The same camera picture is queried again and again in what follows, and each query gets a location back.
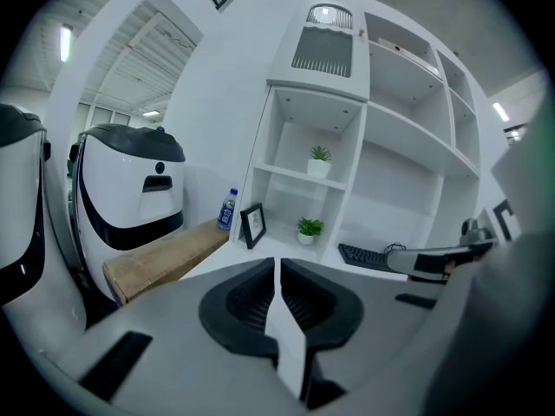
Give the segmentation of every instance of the light fixture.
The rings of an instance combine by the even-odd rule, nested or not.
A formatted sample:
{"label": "light fixture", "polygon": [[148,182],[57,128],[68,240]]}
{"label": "light fixture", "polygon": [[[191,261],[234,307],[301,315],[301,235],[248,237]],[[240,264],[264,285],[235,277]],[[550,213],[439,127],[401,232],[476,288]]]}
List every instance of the light fixture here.
{"label": "light fixture", "polygon": [[503,109],[503,107],[499,103],[494,103],[493,107],[495,108],[495,111],[497,111],[497,114],[499,114],[499,116],[503,121],[510,120],[509,116],[506,115],[505,109]]}
{"label": "light fixture", "polygon": [[65,62],[69,57],[69,49],[71,48],[71,31],[73,28],[67,24],[63,24],[60,28],[60,60]]}

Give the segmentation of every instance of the potted plant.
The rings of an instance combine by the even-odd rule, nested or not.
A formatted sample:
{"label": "potted plant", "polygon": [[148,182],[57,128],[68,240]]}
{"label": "potted plant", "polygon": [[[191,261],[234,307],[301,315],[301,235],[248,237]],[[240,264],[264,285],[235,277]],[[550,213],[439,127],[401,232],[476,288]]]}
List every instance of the potted plant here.
{"label": "potted plant", "polygon": [[314,236],[322,234],[323,222],[301,218],[298,221],[297,240],[301,245],[310,245],[314,242]]}
{"label": "potted plant", "polygon": [[310,149],[307,173],[310,176],[319,177],[320,179],[325,179],[328,177],[328,172],[331,168],[331,152],[328,148],[322,146],[313,146]]}

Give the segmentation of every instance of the cable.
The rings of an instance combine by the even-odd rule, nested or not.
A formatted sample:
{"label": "cable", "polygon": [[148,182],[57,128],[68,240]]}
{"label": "cable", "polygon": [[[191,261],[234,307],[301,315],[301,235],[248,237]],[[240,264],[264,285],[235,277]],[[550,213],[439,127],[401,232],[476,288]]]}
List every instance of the cable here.
{"label": "cable", "polygon": [[394,244],[388,245],[385,247],[385,250],[383,251],[383,254],[385,256],[387,256],[391,251],[393,251],[395,248],[399,248],[400,250],[406,250],[407,247],[399,242],[395,242]]}

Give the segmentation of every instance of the small succulent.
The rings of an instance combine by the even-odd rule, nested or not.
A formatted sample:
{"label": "small succulent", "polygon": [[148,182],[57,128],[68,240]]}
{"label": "small succulent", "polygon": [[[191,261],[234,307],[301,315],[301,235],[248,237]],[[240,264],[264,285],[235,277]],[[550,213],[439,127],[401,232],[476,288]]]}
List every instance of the small succulent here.
{"label": "small succulent", "polygon": [[323,160],[324,162],[331,162],[330,150],[322,146],[313,146],[310,149],[310,156],[314,160]]}
{"label": "small succulent", "polygon": [[299,232],[305,236],[320,236],[320,234],[322,234],[323,222],[319,220],[310,220],[309,218],[301,218],[297,226]]}

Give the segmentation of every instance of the black picture frame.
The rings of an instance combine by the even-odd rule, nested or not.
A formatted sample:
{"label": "black picture frame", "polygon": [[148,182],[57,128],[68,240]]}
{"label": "black picture frame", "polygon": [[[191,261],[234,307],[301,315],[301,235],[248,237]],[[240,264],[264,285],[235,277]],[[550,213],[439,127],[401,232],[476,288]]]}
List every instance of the black picture frame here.
{"label": "black picture frame", "polygon": [[[253,240],[249,216],[256,211],[260,211],[260,218],[262,219],[262,230]],[[262,209],[262,204],[254,204],[250,208],[241,211],[241,227],[243,228],[243,233],[245,234],[246,247],[249,250],[252,250],[258,243],[258,241],[262,238],[262,236],[266,234],[266,221],[264,220],[264,210]]]}

